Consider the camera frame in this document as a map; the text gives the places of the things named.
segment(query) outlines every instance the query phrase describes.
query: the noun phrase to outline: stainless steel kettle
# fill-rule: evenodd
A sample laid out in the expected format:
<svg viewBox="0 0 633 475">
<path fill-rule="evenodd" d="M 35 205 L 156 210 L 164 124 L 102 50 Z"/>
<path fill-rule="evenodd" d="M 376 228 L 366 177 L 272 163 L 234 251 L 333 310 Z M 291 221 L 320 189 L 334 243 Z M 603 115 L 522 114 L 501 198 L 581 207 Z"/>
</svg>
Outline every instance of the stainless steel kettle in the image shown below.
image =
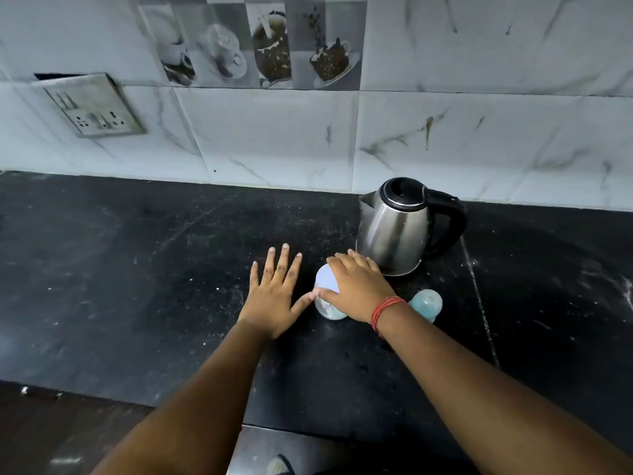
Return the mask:
<svg viewBox="0 0 633 475">
<path fill-rule="evenodd" d="M 414 271 L 423 256 L 444 253 L 466 228 L 466 209 L 459 199 L 412 178 L 387 180 L 359 201 L 356 250 L 375 261 L 383 275 Z M 436 214 L 449 216 L 450 223 L 444 235 L 429 244 Z"/>
</svg>

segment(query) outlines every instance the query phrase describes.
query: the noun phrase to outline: kitchen counter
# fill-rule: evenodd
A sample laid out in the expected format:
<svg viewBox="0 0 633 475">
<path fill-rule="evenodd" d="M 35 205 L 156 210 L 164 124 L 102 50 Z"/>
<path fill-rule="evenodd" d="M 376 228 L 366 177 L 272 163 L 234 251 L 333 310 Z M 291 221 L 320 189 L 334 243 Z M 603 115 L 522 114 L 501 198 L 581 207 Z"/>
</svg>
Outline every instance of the kitchen counter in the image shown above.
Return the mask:
<svg viewBox="0 0 633 475">
<path fill-rule="evenodd" d="M 438 327 L 633 454 L 633 215 L 467 208 L 396 292 L 437 290 Z M 253 260 L 300 250 L 298 297 L 358 220 L 349 194 L 4 173 L 0 379 L 157 405 L 236 321 Z M 313 307 L 265 352 L 245 423 L 462 456 L 388 345 Z"/>
</svg>

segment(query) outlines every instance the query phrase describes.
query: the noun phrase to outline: kettle handle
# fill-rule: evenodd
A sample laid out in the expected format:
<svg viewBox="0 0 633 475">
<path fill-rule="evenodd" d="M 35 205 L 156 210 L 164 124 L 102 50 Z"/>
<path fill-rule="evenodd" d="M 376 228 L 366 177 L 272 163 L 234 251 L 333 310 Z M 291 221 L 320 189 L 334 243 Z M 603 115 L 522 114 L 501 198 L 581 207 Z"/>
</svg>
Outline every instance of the kettle handle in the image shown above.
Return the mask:
<svg viewBox="0 0 633 475">
<path fill-rule="evenodd" d="M 451 219 L 446 233 L 429 245 L 424 252 L 424 258 L 434 258 L 452 247 L 462 236 L 466 228 L 466 207 L 459 198 L 437 190 L 427 188 L 426 197 L 431 212 L 431 228 L 437 213 L 447 215 Z"/>
</svg>

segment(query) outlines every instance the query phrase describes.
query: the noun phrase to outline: hand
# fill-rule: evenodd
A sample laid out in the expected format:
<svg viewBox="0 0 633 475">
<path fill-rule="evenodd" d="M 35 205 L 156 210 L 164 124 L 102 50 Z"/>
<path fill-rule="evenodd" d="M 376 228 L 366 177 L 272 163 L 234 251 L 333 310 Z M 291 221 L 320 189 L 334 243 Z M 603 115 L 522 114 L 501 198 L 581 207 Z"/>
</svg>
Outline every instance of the hand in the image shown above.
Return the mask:
<svg viewBox="0 0 633 475">
<path fill-rule="evenodd" d="M 259 283 L 257 262 L 251 267 L 251 285 L 248 290 L 246 303 L 242 307 L 237 323 L 248 323 L 270 338 L 277 338 L 295 323 L 299 315 L 312 303 L 315 294 L 306 293 L 290 307 L 292 290 L 297 283 L 301 254 L 297 253 L 288 269 L 288 252 L 290 247 L 284 243 L 281 256 L 275 270 L 275 248 L 268 249 L 264 274 Z"/>
<path fill-rule="evenodd" d="M 325 261 L 334 273 L 340 293 L 326 288 L 315 288 L 314 292 L 348 317 L 369 323 L 376 307 L 386 297 L 396 295 L 376 262 L 352 249 L 347 255 L 337 253 Z"/>
</svg>

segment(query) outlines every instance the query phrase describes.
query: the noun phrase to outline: forearm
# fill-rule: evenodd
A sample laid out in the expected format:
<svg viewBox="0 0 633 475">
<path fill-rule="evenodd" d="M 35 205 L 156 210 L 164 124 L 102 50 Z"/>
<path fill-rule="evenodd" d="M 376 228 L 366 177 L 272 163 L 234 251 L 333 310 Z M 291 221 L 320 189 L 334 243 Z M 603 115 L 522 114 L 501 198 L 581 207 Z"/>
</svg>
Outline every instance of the forearm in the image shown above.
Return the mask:
<svg viewBox="0 0 633 475">
<path fill-rule="evenodd" d="M 238 322 L 198 372 L 94 473 L 225 474 L 266 340 L 256 328 Z"/>
<path fill-rule="evenodd" d="M 408 305 L 378 331 L 411 370 L 460 446 L 494 474 L 629 473 L 629 459 L 587 426 L 495 370 Z"/>
</svg>

